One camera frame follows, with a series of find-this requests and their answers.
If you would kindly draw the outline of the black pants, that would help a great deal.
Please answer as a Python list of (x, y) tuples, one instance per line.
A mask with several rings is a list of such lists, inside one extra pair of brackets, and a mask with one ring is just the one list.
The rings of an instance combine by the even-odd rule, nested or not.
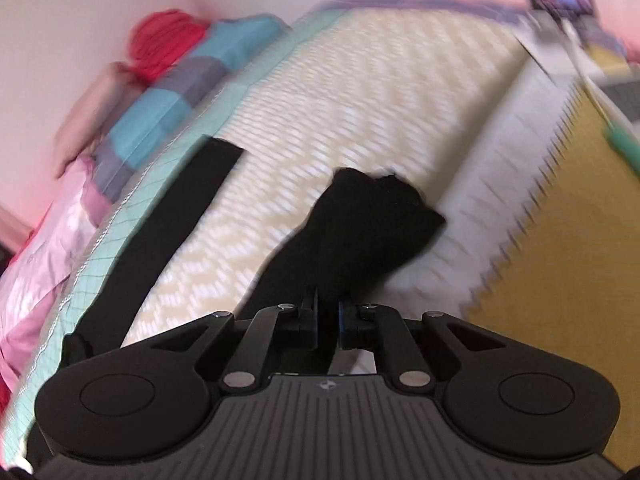
[[(143, 301), (224, 185), (242, 148), (207, 139), (130, 237), (100, 293), (63, 339), (62, 366), (120, 347)], [(238, 317), (300, 304), (308, 288), (351, 302), (415, 257), (445, 225), (419, 191), (394, 174), (335, 170), (305, 222), (262, 267)]]

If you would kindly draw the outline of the yellow mat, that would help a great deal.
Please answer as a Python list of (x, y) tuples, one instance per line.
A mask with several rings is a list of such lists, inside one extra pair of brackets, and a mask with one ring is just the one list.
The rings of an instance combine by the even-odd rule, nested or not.
[(639, 392), (639, 178), (575, 86), (520, 224), (471, 322)]

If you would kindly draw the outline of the pink pillow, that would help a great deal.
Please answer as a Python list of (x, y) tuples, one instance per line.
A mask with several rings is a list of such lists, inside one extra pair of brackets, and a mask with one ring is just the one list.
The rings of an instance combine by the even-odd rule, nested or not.
[(144, 90), (144, 85), (124, 64), (107, 64), (55, 133), (53, 177), (62, 177), (67, 166), (78, 156), (92, 155)]

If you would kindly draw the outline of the teal cream chevron bed cover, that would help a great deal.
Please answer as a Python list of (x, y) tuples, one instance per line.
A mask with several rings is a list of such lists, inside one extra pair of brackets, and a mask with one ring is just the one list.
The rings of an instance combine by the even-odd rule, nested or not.
[(307, 16), (211, 93), (128, 181), (40, 328), (1, 427), (2, 462), (24, 462), (35, 397), (65, 335), (199, 140), (244, 154), (153, 281), (130, 344), (236, 307), (340, 167), (397, 174), (447, 220), (373, 300), (414, 317), (459, 314), (529, 200), (573, 89), (488, 18), (375, 8)]

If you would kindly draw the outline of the pink satin bedding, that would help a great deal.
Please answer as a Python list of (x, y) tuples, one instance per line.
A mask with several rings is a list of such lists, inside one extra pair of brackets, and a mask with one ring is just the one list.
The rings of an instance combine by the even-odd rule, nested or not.
[(1, 381), (16, 390), (42, 326), (111, 202), (92, 180), (93, 160), (67, 167), (58, 197), (1, 277)]

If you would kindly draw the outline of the blue grey patchwork folded quilt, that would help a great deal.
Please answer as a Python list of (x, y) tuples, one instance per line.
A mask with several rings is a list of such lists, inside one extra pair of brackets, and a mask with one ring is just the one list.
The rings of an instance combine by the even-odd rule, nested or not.
[(108, 130), (94, 152), (92, 182), (98, 192), (115, 203), (129, 179), (177, 134), (195, 107), (287, 29), (269, 14), (209, 26), (204, 38)]

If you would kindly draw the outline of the red folded blanket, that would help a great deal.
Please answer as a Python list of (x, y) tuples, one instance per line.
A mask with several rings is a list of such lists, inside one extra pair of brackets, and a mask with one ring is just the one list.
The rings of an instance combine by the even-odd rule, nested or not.
[(147, 15), (130, 32), (131, 71), (142, 84), (154, 84), (205, 38), (211, 24), (179, 9)]

